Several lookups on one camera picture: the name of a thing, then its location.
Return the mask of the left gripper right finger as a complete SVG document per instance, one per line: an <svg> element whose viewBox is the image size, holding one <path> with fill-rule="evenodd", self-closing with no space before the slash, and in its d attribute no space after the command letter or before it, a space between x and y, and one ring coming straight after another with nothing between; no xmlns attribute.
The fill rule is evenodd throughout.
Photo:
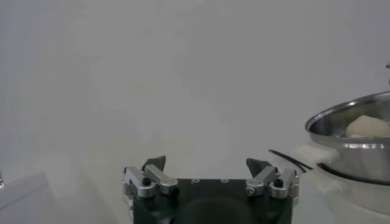
<svg viewBox="0 0 390 224"><path fill-rule="evenodd" d="M249 197L263 195L268 190L276 199L299 197L299 174L294 169L279 171L267 161L246 159L252 178L246 180L246 194Z"/></svg>

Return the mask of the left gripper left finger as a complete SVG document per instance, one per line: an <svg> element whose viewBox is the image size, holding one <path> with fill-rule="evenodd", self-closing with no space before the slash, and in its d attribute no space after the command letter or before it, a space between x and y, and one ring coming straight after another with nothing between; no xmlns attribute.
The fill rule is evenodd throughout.
<svg viewBox="0 0 390 224"><path fill-rule="evenodd" d="M157 192L172 196L179 189L179 181L164 173L166 156L149 158L139 169L128 166L122 172L122 192L128 197L151 198Z"/></svg>

